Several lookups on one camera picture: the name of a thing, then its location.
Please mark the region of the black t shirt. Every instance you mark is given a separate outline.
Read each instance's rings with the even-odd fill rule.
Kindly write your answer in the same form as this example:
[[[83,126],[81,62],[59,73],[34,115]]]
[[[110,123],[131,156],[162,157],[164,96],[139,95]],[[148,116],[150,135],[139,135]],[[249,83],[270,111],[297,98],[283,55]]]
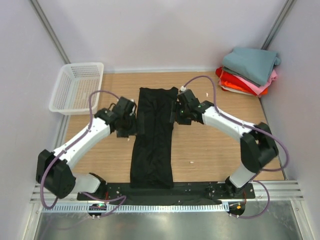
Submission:
[[[145,132],[135,137],[130,183],[161,187],[173,184],[171,153],[174,124],[170,123],[170,113],[177,95],[176,87],[140,88],[137,112],[144,112]]]

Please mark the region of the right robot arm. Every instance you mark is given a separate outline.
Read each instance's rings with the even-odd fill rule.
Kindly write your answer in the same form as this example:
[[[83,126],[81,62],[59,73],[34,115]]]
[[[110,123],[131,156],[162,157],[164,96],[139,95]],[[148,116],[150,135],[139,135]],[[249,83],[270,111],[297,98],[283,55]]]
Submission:
[[[240,166],[225,180],[225,192],[237,198],[246,185],[279,154],[269,126],[242,121],[209,101],[200,102],[190,89],[177,94],[172,103],[171,122],[191,125],[198,122],[216,128],[240,144]]]

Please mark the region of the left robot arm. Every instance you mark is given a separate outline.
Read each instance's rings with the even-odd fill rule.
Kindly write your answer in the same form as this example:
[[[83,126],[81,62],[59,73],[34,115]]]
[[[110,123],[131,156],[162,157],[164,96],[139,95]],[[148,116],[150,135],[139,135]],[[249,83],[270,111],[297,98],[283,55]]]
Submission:
[[[93,115],[89,124],[64,145],[53,151],[43,150],[38,155],[35,180],[58,199],[77,193],[78,200],[107,196],[107,182],[95,173],[74,174],[78,161],[104,138],[116,133],[128,138],[138,133],[137,104],[120,97],[112,109],[102,108]]]

